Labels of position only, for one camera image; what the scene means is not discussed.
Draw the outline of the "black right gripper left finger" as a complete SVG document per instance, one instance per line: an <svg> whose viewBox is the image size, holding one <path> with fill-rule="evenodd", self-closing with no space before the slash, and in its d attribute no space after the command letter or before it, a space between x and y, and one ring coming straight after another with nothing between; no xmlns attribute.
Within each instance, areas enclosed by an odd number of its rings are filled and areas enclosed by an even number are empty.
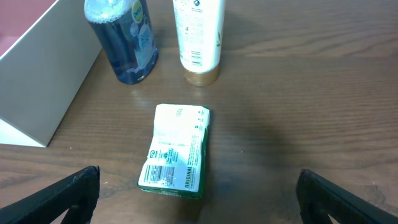
<svg viewBox="0 0 398 224"><path fill-rule="evenodd" d="M88 166L1 209L1 223L90 223L100 192L100 168Z"/></svg>

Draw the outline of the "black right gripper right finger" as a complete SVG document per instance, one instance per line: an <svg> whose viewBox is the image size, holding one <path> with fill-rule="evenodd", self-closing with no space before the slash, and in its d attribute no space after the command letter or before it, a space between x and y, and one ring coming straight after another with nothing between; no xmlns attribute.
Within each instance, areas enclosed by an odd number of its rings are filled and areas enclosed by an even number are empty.
<svg viewBox="0 0 398 224"><path fill-rule="evenodd" d="M303 223L397 223L377 208L309 169L300 171L295 188Z"/></svg>

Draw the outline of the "green white soap bar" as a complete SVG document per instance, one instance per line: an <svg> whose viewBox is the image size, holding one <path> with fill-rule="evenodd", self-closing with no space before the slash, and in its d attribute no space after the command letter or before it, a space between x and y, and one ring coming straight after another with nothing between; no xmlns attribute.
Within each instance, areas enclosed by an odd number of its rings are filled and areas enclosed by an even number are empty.
<svg viewBox="0 0 398 224"><path fill-rule="evenodd" d="M209 124L210 110L204 106L157 105L138 187L157 194L201 198Z"/></svg>

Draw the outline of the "blue liquid clear bottle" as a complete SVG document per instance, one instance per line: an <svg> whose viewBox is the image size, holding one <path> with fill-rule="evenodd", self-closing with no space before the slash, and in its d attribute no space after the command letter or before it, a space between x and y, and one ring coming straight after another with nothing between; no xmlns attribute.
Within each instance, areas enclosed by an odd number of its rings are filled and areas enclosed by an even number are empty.
<svg viewBox="0 0 398 224"><path fill-rule="evenodd" d="M143 81L159 56L146 0L85 0L84 13L117 79Z"/></svg>

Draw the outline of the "white tube gold cap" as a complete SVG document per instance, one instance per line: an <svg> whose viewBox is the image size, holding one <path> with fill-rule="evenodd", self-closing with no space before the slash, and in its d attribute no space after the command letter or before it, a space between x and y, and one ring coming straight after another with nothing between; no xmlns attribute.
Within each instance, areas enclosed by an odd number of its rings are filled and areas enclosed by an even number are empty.
<svg viewBox="0 0 398 224"><path fill-rule="evenodd" d="M218 78L225 6L225 0L173 1L183 75L192 85Z"/></svg>

